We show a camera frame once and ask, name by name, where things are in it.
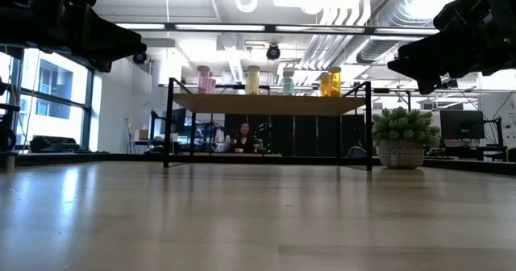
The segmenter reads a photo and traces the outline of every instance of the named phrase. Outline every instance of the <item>person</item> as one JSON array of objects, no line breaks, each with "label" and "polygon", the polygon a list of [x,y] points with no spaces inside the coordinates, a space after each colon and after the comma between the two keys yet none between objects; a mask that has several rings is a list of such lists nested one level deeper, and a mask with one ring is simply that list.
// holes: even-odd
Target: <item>person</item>
[{"label": "person", "polygon": [[262,149],[264,141],[262,139],[254,140],[251,133],[249,124],[242,123],[234,136],[231,137],[228,152],[254,153],[255,149]]}]

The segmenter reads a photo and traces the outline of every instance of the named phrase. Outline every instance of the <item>black monitor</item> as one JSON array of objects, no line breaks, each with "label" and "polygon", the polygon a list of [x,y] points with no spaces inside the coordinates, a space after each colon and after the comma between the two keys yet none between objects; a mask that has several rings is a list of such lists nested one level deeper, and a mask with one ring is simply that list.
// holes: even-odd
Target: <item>black monitor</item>
[{"label": "black monitor", "polygon": [[[163,112],[163,117],[167,116],[167,112]],[[172,133],[182,133],[185,131],[185,118],[186,118],[186,109],[176,109],[172,110]],[[161,129],[160,133],[164,134],[166,121],[161,120]]]},{"label": "black monitor", "polygon": [[442,110],[443,139],[484,139],[484,114],[480,110]]}]

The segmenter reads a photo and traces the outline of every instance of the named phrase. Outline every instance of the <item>dark hair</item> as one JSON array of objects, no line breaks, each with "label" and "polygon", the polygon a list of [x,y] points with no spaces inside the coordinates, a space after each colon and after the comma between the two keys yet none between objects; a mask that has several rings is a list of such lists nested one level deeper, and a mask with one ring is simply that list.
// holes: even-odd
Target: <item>dark hair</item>
[{"label": "dark hair", "polygon": [[251,136],[251,125],[250,125],[249,123],[247,123],[247,122],[244,122],[244,123],[241,123],[241,124],[240,124],[240,126],[239,126],[239,128],[235,131],[235,137],[236,137],[236,139],[242,139],[242,138],[243,138],[243,137],[242,137],[242,126],[243,126],[244,124],[246,124],[246,125],[248,125],[248,126],[249,126],[249,132],[248,132],[248,135],[247,135],[246,137],[248,138],[249,136]]}]

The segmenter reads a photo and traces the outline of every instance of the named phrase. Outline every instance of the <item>potted plant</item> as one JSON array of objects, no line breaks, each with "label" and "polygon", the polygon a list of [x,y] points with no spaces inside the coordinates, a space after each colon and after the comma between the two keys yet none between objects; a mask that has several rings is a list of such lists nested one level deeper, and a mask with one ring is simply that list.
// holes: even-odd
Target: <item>potted plant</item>
[{"label": "potted plant", "polygon": [[431,126],[432,113],[397,108],[374,115],[372,138],[379,146],[380,162],[394,169],[415,169],[422,165],[425,145],[437,142],[439,128]]}]

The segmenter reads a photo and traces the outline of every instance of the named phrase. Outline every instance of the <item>cylindrical canister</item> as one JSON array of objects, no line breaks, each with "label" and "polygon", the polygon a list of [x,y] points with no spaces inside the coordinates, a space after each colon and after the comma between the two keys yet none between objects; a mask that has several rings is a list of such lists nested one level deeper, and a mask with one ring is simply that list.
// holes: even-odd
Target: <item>cylindrical canister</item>
[{"label": "cylindrical canister", "polygon": [[260,66],[248,66],[248,79],[245,82],[246,94],[258,94],[260,84]]},{"label": "cylindrical canister", "polygon": [[340,97],[340,67],[330,69],[330,96]]},{"label": "cylindrical canister", "polygon": [[208,78],[208,82],[206,83],[206,93],[207,94],[215,94],[215,84],[216,80],[213,78],[213,73],[210,72],[208,74],[210,78]]},{"label": "cylindrical canister", "polygon": [[319,78],[321,81],[321,97],[330,96],[330,75],[328,73],[322,73]]},{"label": "cylindrical canister", "polygon": [[283,95],[293,95],[293,71],[283,70]]},{"label": "cylindrical canister", "polygon": [[205,65],[199,65],[197,71],[197,93],[208,94],[207,86],[210,84],[210,68]]}]

